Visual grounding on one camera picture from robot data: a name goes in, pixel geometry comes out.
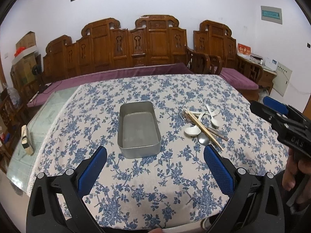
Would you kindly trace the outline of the person's right hand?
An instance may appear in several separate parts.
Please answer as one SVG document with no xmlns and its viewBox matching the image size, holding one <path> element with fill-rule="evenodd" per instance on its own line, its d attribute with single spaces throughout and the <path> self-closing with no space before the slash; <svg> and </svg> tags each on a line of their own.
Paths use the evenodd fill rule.
<svg viewBox="0 0 311 233">
<path fill-rule="evenodd" d="M 298 171 L 310 176 L 310 159 L 302 158 L 298 162 L 295 162 L 294 150 L 291 148 L 288 150 L 288 154 L 289 156 L 282 180 L 283 188 L 286 191 L 290 191 L 295 187 L 295 176 Z"/>
</svg>

